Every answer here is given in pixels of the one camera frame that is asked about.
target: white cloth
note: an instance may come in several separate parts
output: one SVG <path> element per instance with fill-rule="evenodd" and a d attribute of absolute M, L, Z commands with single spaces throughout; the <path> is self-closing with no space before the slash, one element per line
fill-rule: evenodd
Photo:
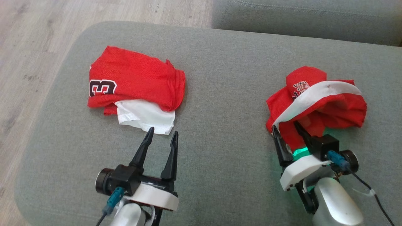
<path fill-rule="evenodd" d="M 287 107 L 287 109 L 282 112 L 279 117 L 277 117 L 273 124 L 279 129 L 279 123 L 289 121 L 298 116 L 322 98 L 342 93 L 351 93 L 361 96 L 360 90 L 347 82 L 322 81 L 316 83 L 303 92 L 298 98 L 296 98 L 293 103 Z"/>
<path fill-rule="evenodd" d="M 155 134 L 169 135 L 173 128 L 174 111 L 162 111 L 160 107 L 145 100 L 123 100 L 115 102 L 120 125 L 130 125 Z"/>

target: couch cushion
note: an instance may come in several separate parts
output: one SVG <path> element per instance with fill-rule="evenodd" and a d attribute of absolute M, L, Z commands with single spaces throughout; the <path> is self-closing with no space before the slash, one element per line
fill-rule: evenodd
<path fill-rule="evenodd" d="M 358 174 L 401 222 L 402 123 L 399 112 L 402 49 L 383 45 L 271 34 L 105 22 L 72 46 L 27 146 L 15 199 L 32 224 L 95 225 L 107 196 L 94 181 L 107 167 L 127 164 L 145 132 L 122 126 L 102 109 L 89 109 L 89 65 L 107 45 L 138 51 L 184 70 L 187 89 L 176 111 L 179 132 L 177 212 L 163 225 L 311 225 L 296 191 L 284 192 L 274 142 L 265 128 L 265 100 L 285 76 L 308 65 L 329 79 L 355 79 L 368 104 L 361 129 L 330 131 L 359 158 Z M 171 136 L 154 136 L 145 174 L 159 176 Z M 350 176 L 341 182 L 367 225 L 385 218 Z"/>
<path fill-rule="evenodd" d="M 214 0 L 213 28 L 383 45 L 402 41 L 400 0 Z"/>

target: fabric seam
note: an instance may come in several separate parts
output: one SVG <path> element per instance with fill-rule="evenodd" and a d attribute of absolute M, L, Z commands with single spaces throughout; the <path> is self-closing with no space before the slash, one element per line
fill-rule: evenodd
<path fill-rule="evenodd" d="M 236 1 L 237 4 L 243 5 L 243 6 L 248 6 L 252 8 L 272 8 L 276 10 L 291 10 L 291 11 L 296 11 L 296 12 L 310 12 L 310 13 L 326 13 L 326 14 L 335 14 L 335 15 L 349 15 L 349 16 L 356 16 L 356 17 L 373 17 L 373 18 L 383 18 L 385 16 L 374 16 L 374 15 L 367 15 L 367 14 L 361 14 L 361 13 L 351 13 L 351 12 L 341 12 L 341 11 L 332 11 L 332 10 L 320 10 L 320 9 L 315 9 L 315 8 L 302 8 L 302 7 L 291 7 L 291 6 L 276 6 L 276 5 L 267 5 L 267 4 L 255 4 L 251 2 L 245 2 L 245 1 Z"/>
<path fill-rule="evenodd" d="M 221 27 L 222 27 L 222 23 L 223 23 L 223 21 L 224 21 L 224 18 L 226 17 L 226 14 L 227 14 L 227 12 L 228 12 L 228 8 L 229 8 L 229 5 L 231 4 L 231 2 L 232 2 L 232 1 L 229 1 L 229 3 L 225 6 L 224 14 L 222 15 L 221 21 L 219 22 L 218 28 L 221 28 Z"/>

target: blue connector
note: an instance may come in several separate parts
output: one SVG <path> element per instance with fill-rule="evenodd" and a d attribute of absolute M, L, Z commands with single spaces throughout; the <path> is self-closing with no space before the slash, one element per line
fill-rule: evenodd
<path fill-rule="evenodd" d="M 340 154 L 334 152 L 334 151 L 329 151 L 327 153 L 327 157 L 331 162 L 335 163 L 337 166 L 339 166 L 343 171 L 348 171 L 348 168 L 350 168 L 351 164 L 345 160 L 343 156 Z"/>
<path fill-rule="evenodd" d="M 120 202 L 121 198 L 124 195 L 124 188 L 122 187 L 117 187 L 112 195 L 109 197 L 107 200 L 106 206 L 102 209 L 102 213 L 106 215 L 110 215 L 113 212 L 113 209 L 115 206 Z"/>

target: black cable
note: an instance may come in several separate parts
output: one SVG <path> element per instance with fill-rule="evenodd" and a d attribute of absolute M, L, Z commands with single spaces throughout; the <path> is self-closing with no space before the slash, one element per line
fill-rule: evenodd
<path fill-rule="evenodd" d="M 364 184 L 370 191 L 373 190 L 373 189 L 371 188 L 371 186 L 368 185 L 368 184 L 367 184 L 364 180 L 362 180 L 359 176 L 357 176 L 357 175 L 355 174 L 355 172 L 353 172 L 353 171 L 351 170 L 350 167 L 348 167 L 347 169 L 348 169 L 349 173 L 351 173 L 353 176 L 355 176 L 356 179 L 358 179 L 362 184 Z M 384 216 L 387 218 L 388 222 L 389 222 L 392 226 L 395 226 L 395 224 L 392 222 L 391 218 L 388 216 L 388 214 L 385 212 L 384 208 L 382 207 L 382 204 L 381 204 L 381 202 L 379 201 L 378 196 L 377 196 L 377 194 L 376 194 L 375 192 L 374 192 L 374 197 L 375 197 L 375 200 L 377 201 L 377 204 L 378 204 L 379 208 L 381 209 L 382 213 L 383 213 Z"/>
<path fill-rule="evenodd" d="M 96 226 L 101 225 L 101 223 L 102 223 L 103 219 L 105 218 L 105 216 L 106 216 L 106 212 L 103 213 L 102 217 L 99 219 L 99 221 L 98 221 L 98 223 L 96 224 Z"/>

